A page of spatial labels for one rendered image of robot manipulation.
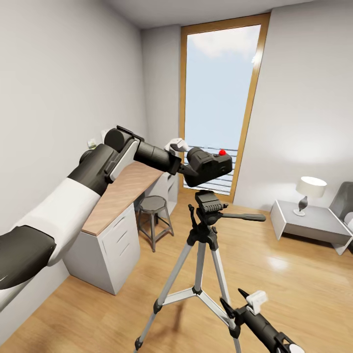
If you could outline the camera tripod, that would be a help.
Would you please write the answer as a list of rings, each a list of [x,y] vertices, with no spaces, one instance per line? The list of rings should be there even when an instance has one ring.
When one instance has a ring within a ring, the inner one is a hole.
[[[191,220],[193,229],[190,230],[190,234],[187,238],[187,242],[175,264],[175,267],[160,295],[153,306],[153,313],[150,316],[142,334],[135,341],[135,350],[133,353],[137,353],[138,349],[141,348],[143,340],[152,325],[157,313],[165,305],[169,305],[187,298],[199,297],[227,326],[230,335],[233,337],[233,341],[236,348],[236,353],[242,353],[239,344],[239,335],[241,333],[241,327],[235,324],[235,320],[231,319],[226,312],[202,290],[202,273],[203,264],[205,256],[206,243],[209,244],[214,265],[222,293],[222,298],[229,305],[231,305],[227,283],[223,271],[223,266],[221,262],[221,257],[219,253],[219,246],[217,242],[217,231],[216,227],[212,226],[218,219],[223,218],[237,218],[248,221],[266,221],[266,216],[263,214],[229,214],[221,213],[220,211],[227,208],[228,203],[221,203],[219,199],[214,195],[212,190],[200,190],[200,192],[195,193],[195,200],[199,204],[196,209],[196,214],[200,219],[200,223],[197,224],[194,218],[194,207],[189,204],[189,211],[191,211]],[[194,246],[195,242],[198,241],[198,253],[197,253],[197,265],[196,265],[196,276],[194,287],[169,294],[169,291],[177,278],[189,252]]]

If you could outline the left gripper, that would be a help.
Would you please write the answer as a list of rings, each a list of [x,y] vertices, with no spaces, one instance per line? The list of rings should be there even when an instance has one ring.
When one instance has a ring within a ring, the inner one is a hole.
[[[182,158],[173,156],[171,153],[154,146],[147,165],[172,175],[176,175],[178,172],[192,177],[199,176],[197,172],[182,164],[181,161]]]

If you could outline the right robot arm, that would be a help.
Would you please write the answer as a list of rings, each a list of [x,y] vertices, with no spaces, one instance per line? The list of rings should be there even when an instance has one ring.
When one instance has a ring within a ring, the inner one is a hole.
[[[260,305],[267,301],[265,291],[259,290],[251,295],[238,289],[247,301],[247,305],[242,308],[232,308],[223,298],[219,298],[228,316],[235,320],[239,327],[246,324],[251,331],[262,341],[270,353],[305,353],[305,351],[295,344],[283,332],[278,332],[261,314]],[[284,345],[284,340],[289,344]]]

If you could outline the digital camera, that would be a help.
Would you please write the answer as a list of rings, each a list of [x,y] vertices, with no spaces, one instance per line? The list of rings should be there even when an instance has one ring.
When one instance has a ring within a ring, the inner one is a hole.
[[[233,170],[232,157],[225,150],[219,151],[219,155],[212,155],[195,147],[187,153],[187,160],[189,164],[186,166],[199,174],[198,177],[183,174],[191,188],[229,174]]]

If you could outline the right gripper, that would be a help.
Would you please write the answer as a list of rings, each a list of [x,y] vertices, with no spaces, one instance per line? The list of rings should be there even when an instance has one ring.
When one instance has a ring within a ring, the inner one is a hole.
[[[238,291],[243,295],[245,299],[250,296],[242,289],[238,289]],[[235,320],[235,324],[238,327],[245,323],[260,340],[262,331],[269,324],[269,322],[261,314],[254,315],[251,311],[249,311],[246,308],[249,304],[242,308],[232,308],[231,305],[223,300],[222,297],[219,298],[219,300],[221,301],[221,304],[226,310],[228,316]]]

